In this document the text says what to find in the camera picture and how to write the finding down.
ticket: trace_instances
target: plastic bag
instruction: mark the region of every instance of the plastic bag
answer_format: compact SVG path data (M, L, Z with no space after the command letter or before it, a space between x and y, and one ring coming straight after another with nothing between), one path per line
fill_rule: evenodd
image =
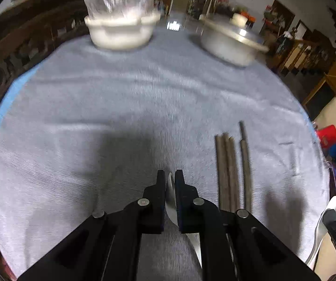
M154 10L153 0L85 0L88 16L98 18L141 18Z

